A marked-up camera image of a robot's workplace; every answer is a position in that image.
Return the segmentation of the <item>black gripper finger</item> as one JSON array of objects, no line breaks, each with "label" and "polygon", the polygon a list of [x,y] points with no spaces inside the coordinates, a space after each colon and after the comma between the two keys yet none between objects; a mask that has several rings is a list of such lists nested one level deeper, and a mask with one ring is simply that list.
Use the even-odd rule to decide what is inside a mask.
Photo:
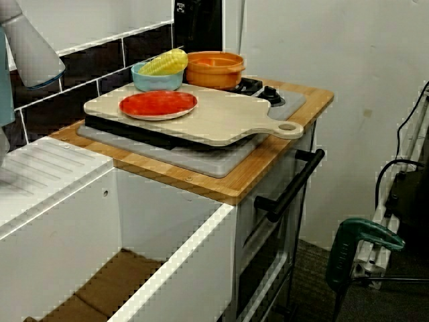
[{"label": "black gripper finger", "polygon": [[174,2],[174,21],[183,30],[190,30],[194,22],[196,1],[176,0]]}]

